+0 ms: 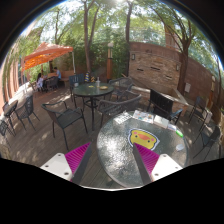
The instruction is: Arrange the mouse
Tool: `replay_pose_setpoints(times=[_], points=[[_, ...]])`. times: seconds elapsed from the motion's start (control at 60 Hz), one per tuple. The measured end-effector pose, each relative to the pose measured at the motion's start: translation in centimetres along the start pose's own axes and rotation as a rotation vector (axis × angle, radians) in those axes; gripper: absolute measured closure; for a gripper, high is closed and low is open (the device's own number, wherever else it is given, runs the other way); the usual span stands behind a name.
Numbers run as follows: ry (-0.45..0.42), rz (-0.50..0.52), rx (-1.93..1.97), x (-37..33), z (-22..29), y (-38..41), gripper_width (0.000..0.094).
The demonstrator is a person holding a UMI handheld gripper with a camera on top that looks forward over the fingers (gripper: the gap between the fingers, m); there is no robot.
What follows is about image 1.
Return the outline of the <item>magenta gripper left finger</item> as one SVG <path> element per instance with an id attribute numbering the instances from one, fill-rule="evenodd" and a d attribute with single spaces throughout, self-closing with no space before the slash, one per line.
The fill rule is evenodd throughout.
<path id="1" fill-rule="evenodd" d="M 91 143 L 86 143 L 66 154 L 55 154 L 41 169 L 79 185 L 90 156 Z"/>

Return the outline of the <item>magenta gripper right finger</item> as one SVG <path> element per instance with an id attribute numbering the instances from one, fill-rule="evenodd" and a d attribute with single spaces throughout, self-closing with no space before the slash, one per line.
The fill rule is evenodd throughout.
<path id="1" fill-rule="evenodd" d="M 133 145 L 133 154 L 144 185 L 182 169 L 182 167 L 167 154 L 158 155 L 137 143 Z"/>

